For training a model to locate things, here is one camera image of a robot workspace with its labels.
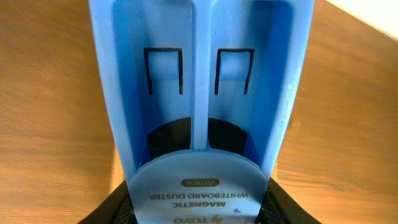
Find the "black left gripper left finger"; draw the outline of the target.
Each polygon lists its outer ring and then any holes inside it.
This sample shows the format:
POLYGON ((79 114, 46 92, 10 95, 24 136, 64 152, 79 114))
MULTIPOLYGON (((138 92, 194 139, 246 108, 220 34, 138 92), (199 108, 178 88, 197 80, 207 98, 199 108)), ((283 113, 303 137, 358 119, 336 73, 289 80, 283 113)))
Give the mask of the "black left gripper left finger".
POLYGON ((137 224, 126 181, 78 224, 137 224))

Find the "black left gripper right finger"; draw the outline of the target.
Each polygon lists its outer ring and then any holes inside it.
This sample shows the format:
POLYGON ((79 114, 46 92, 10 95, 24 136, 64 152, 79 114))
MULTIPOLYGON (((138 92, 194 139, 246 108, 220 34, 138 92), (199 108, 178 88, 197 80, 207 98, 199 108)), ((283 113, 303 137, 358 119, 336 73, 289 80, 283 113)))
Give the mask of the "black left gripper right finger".
POLYGON ((254 223, 260 224, 320 224, 306 212, 273 178, 262 200, 254 223))

